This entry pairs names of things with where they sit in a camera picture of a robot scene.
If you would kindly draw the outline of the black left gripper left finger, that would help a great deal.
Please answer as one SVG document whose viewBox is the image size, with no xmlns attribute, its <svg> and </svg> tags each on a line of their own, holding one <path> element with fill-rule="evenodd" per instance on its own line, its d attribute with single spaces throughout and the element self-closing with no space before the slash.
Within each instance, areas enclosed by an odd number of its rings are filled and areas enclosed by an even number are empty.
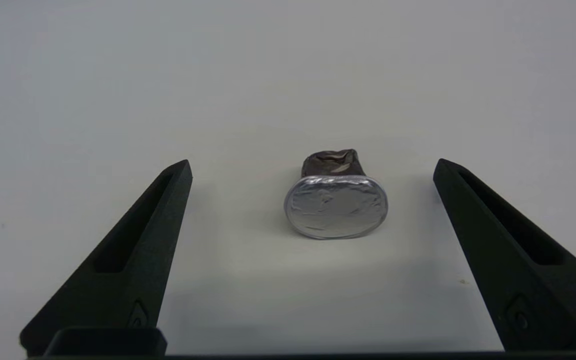
<svg viewBox="0 0 576 360">
<path fill-rule="evenodd" d="M 193 174 L 160 173 L 19 335 L 29 357 L 162 357 L 157 327 Z"/>
</svg>

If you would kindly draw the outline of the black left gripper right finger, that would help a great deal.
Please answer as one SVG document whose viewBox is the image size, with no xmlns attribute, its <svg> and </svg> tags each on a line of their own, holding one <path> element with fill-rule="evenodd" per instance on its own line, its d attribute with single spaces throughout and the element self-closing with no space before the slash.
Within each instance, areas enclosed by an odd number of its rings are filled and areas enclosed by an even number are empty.
<svg viewBox="0 0 576 360">
<path fill-rule="evenodd" d="M 466 167 L 433 182 L 507 351 L 576 351 L 576 256 Z"/>
</svg>

